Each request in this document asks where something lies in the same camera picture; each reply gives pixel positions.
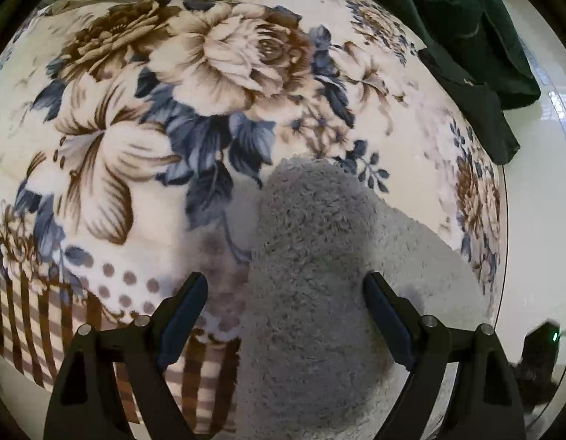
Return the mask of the grey fleece pants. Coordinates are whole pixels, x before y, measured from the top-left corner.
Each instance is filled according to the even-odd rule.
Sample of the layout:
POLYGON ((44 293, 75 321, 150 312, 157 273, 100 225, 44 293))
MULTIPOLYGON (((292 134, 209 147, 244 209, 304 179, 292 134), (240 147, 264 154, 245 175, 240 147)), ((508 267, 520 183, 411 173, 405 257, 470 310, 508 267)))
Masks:
POLYGON ((241 319, 236 437, 371 439, 407 374, 364 304, 381 273, 422 314, 491 320, 470 264, 425 224, 325 161, 282 162, 260 196, 241 319))

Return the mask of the black charger with green light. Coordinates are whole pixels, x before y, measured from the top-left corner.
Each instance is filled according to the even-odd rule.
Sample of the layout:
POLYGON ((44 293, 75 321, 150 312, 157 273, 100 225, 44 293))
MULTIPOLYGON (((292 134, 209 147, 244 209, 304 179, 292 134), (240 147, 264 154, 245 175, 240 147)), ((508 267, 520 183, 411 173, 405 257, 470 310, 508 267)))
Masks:
POLYGON ((559 334, 557 322, 543 322, 526 335, 521 360, 512 364, 524 414, 551 401, 558 390, 552 374, 558 360, 559 334))

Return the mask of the white headboard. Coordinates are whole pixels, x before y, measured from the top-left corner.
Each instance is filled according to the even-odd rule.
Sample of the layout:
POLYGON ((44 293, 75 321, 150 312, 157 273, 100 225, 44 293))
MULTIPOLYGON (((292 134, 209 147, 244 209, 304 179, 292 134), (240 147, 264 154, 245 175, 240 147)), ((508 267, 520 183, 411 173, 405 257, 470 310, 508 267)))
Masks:
POLYGON ((521 148, 505 166, 508 245, 496 330, 509 360, 541 322, 558 322, 558 393, 530 415, 530 436, 544 431, 566 402, 566 50, 529 0, 503 0, 523 40, 540 99, 507 112, 521 148))

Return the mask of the floral bed blanket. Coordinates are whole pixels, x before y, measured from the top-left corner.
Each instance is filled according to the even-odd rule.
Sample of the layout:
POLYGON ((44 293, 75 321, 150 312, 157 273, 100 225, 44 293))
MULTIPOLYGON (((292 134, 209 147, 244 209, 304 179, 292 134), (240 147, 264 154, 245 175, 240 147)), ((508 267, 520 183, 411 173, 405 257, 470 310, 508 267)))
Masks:
POLYGON ((60 0, 0 57, 0 356, 50 391, 75 330, 150 314, 192 271, 209 299, 168 388, 234 429, 257 201, 282 161, 338 165, 467 264, 442 289, 492 321, 498 167, 371 0, 60 0))

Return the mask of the black garment on bed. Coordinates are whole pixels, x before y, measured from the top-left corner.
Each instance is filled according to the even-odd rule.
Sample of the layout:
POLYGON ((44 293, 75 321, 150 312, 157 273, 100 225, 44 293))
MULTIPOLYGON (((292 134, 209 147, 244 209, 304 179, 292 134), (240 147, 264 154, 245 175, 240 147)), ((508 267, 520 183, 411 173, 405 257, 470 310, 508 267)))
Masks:
POLYGON ((491 160, 500 166, 511 162, 521 146, 495 91, 476 81, 441 47, 424 48, 417 55, 466 117, 491 160))

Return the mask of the dark teal plush blanket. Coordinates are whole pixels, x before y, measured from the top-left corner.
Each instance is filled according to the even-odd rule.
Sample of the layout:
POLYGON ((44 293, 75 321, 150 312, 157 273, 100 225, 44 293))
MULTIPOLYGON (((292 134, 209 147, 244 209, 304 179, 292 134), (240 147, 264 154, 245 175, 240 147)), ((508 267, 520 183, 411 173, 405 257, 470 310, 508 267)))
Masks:
POLYGON ((427 46, 439 45, 474 80, 488 84, 502 109, 532 105, 540 87, 503 0, 373 0, 427 46))

